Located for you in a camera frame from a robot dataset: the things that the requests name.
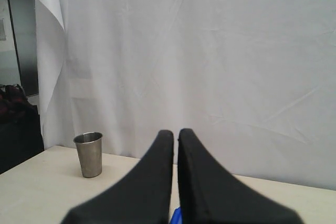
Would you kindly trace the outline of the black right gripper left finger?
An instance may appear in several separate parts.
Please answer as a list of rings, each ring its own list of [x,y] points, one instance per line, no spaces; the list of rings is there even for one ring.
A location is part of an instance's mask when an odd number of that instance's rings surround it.
[[[168,223],[174,136],[160,130],[145,155],[117,183],[68,211],[63,223]]]

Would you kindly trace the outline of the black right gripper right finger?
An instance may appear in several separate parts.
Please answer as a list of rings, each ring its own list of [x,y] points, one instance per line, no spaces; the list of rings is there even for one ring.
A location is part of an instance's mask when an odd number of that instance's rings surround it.
[[[183,223],[302,223],[296,211],[226,170],[192,129],[180,130],[177,160]]]

